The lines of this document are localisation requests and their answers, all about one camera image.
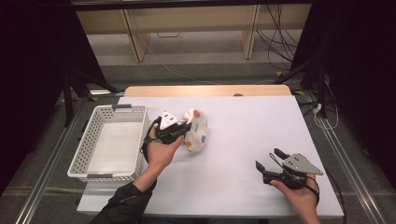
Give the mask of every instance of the white table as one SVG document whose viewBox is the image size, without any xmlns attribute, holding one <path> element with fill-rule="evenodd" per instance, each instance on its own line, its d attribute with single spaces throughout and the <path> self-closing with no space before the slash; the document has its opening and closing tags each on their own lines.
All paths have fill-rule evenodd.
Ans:
<svg viewBox="0 0 396 224">
<path fill-rule="evenodd" d="M 150 120 L 164 110 L 180 118 L 190 107 L 208 116 L 206 148 L 200 153 L 184 147 L 178 150 L 158 178 L 147 216 L 294 216 L 283 194 L 262 183 L 255 161 L 267 170 L 280 172 L 268 155 L 277 147 L 288 154 L 302 153 L 324 171 L 293 96 L 122 97 L 119 104 L 146 105 Z M 343 212 L 328 177 L 318 176 L 317 181 L 318 214 L 341 217 Z M 78 211 L 97 213 L 122 184 L 89 183 Z"/>
</svg>

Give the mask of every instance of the orange spot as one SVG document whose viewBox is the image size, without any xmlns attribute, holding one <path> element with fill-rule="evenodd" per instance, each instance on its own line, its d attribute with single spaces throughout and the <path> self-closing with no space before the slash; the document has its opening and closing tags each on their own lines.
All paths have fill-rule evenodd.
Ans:
<svg viewBox="0 0 396 224">
<path fill-rule="evenodd" d="M 198 110 L 194 110 L 193 113 L 194 113 L 194 116 L 195 116 L 196 118 L 199 118 L 200 114 L 199 114 Z"/>
<path fill-rule="evenodd" d="M 192 145 L 192 143 L 191 143 L 191 142 L 185 142 L 184 145 L 185 145 L 186 147 L 190 147 L 190 146 Z"/>
</svg>

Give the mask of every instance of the white plastic basket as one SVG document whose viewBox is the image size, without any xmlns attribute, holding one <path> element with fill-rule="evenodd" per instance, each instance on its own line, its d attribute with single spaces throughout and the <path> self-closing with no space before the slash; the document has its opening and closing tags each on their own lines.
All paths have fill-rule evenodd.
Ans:
<svg viewBox="0 0 396 224">
<path fill-rule="evenodd" d="M 144 105 L 99 105 L 91 115 L 67 175 L 81 181 L 134 180 L 149 128 Z"/>
</svg>

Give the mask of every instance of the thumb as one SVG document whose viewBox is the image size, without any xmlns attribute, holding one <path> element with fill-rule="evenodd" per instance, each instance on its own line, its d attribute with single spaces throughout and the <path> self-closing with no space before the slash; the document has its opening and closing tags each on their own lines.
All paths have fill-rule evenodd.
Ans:
<svg viewBox="0 0 396 224">
<path fill-rule="evenodd" d="M 184 136 L 181 135 L 175 142 L 171 143 L 170 146 L 174 149 L 177 149 L 178 147 L 180 147 L 183 141 L 184 141 Z"/>
<path fill-rule="evenodd" d="M 282 192 L 283 194 L 287 194 L 289 193 L 290 189 L 288 187 L 286 187 L 285 184 L 283 184 L 282 182 L 278 181 L 278 180 L 271 180 L 270 184 L 274 187 L 276 187 L 277 189 L 279 189 L 280 192 Z"/>
</svg>

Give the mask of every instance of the white plastic bag with colored spots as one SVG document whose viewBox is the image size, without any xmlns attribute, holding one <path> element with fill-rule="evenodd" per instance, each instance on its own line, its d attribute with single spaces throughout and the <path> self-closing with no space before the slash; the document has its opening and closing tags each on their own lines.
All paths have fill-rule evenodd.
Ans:
<svg viewBox="0 0 396 224">
<path fill-rule="evenodd" d="M 186 133 L 184 138 L 184 146 L 189 151 L 199 152 L 204 149 L 207 138 L 207 117 L 206 115 L 195 108 L 187 111 L 181 121 L 191 123 L 191 130 Z"/>
</svg>

